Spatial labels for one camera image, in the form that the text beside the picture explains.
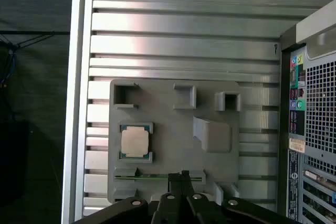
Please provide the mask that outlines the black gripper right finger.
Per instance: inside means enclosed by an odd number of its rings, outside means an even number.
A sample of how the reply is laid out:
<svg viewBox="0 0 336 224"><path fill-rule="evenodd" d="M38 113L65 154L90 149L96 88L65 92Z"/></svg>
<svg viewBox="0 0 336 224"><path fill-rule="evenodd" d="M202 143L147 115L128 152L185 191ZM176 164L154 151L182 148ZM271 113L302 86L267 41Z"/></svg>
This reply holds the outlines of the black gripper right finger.
<svg viewBox="0 0 336 224"><path fill-rule="evenodd" d="M195 192L188 171L181 175L181 223L298 223L243 199L226 198L220 204L210 201L205 194Z"/></svg>

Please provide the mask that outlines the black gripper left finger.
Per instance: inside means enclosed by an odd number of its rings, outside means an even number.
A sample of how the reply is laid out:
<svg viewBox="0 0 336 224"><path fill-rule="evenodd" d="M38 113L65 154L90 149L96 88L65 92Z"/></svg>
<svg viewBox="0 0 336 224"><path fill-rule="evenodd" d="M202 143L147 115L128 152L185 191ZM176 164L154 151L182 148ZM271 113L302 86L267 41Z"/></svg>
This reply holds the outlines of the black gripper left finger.
<svg viewBox="0 0 336 224"><path fill-rule="evenodd" d="M169 174L168 192L159 200L147 202L140 197L129 197L75 223L179 223L183 179L184 173Z"/></svg>

